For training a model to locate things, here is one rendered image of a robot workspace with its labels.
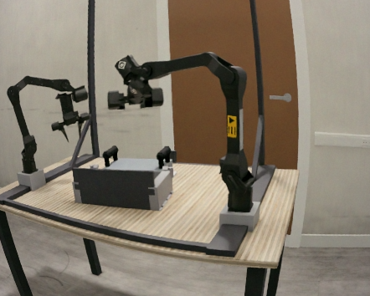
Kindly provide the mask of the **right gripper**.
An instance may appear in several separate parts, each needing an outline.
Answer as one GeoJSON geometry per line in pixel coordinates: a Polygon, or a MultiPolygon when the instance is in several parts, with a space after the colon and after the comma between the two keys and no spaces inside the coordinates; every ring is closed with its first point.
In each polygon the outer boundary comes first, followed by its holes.
{"type": "MultiPolygon", "coordinates": [[[[74,105],[71,105],[71,106],[66,107],[66,108],[62,108],[62,112],[66,111],[66,113],[68,113],[68,112],[70,112],[70,109],[73,109],[73,111],[75,112],[74,105]]],[[[78,126],[79,126],[79,131],[80,131],[80,137],[81,137],[82,125],[87,120],[90,120],[90,114],[88,112],[86,112],[84,114],[81,114],[80,115],[80,118],[76,120],[76,122],[79,121],[78,122],[78,126]],[[81,116],[83,118],[81,118],[81,116]]],[[[63,134],[65,135],[67,141],[69,142],[69,138],[68,138],[67,133],[66,133],[66,130],[64,128],[65,125],[66,124],[64,122],[61,122],[61,123],[55,122],[55,123],[52,124],[52,130],[53,131],[56,131],[56,130],[62,131],[63,134]]]]}

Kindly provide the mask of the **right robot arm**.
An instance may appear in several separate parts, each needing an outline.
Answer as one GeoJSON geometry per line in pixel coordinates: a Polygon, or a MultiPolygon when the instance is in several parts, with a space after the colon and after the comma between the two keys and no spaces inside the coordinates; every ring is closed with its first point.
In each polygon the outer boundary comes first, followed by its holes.
{"type": "MultiPolygon", "coordinates": [[[[20,105],[20,96],[19,92],[26,87],[28,84],[31,85],[37,85],[37,86],[43,86],[43,87],[50,87],[51,89],[58,90],[59,92],[72,92],[71,94],[58,94],[55,98],[56,100],[60,100],[61,108],[66,108],[71,105],[73,105],[73,101],[75,103],[79,103],[81,101],[87,100],[89,98],[88,92],[85,88],[85,85],[80,86],[79,88],[74,88],[68,79],[44,79],[44,78],[38,78],[33,77],[30,75],[27,75],[24,77],[24,80],[21,80],[18,82],[18,84],[12,85],[9,87],[9,90],[7,92],[8,98],[10,99],[15,115],[18,120],[18,125],[21,127],[21,133],[23,136],[23,142],[24,142],[24,148],[21,152],[22,154],[22,162],[23,162],[23,171],[22,173],[31,174],[36,171],[36,165],[34,161],[34,154],[37,150],[37,144],[35,142],[35,138],[33,135],[31,135],[28,132],[28,127],[26,124],[26,121],[23,116],[23,111],[20,105]],[[69,83],[68,83],[69,82],[69,83]],[[15,95],[15,96],[14,96],[15,95]],[[72,95],[72,96],[71,96],[72,95]],[[26,148],[25,148],[26,147],[26,148]],[[24,154],[26,151],[26,154],[24,154]]],[[[73,109],[70,109],[70,112],[66,113],[66,111],[63,112],[63,118],[66,120],[66,126],[72,125],[76,123],[76,120],[80,118],[78,111],[73,111],[73,109]],[[76,117],[74,117],[76,115],[76,117]]]]}

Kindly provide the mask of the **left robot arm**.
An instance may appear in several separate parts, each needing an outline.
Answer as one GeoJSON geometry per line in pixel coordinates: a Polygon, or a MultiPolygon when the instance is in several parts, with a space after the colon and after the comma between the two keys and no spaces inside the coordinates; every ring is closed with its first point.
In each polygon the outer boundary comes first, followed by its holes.
{"type": "Polygon", "coordinates": [[[181,69],[203,65],[219,78],[226,99],[227,153],[219,160],[219,174],[229,192],[228,212],[250,212],[254,205],[252,185],[255,177],[249,171],[244,153],[243,97],[247,82],[246,72],[213,52],[164,61],[149,61],[142,65],[137,63],[132,54],[128,54],[116,63],[116,69],[124,79],[124,85],[128,86],[127,93],[130,90],[134,96],[143,96],[153,91],[149,84],[150,79],[160,79],[181,69]]]}

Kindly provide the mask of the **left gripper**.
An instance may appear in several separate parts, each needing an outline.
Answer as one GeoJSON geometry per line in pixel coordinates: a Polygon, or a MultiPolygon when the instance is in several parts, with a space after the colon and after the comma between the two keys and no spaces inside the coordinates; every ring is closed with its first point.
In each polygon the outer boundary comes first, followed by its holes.
{"type": "Polygon", "coordinates": [[[108,92],[108,109],[109,110],[126,110],[126,104],[141,105],[141,110],[153,107],[162,107],[164,104],[164,95],[162,88],[153,88],[153,91],[147,95],[134,96],[130,90],[128,95],[120,93],[119,90],[108,92]],[[143,100],[145,98],[145,100],[143,100]],[[127,101],[128,100],[128,101],[127,101]]]}

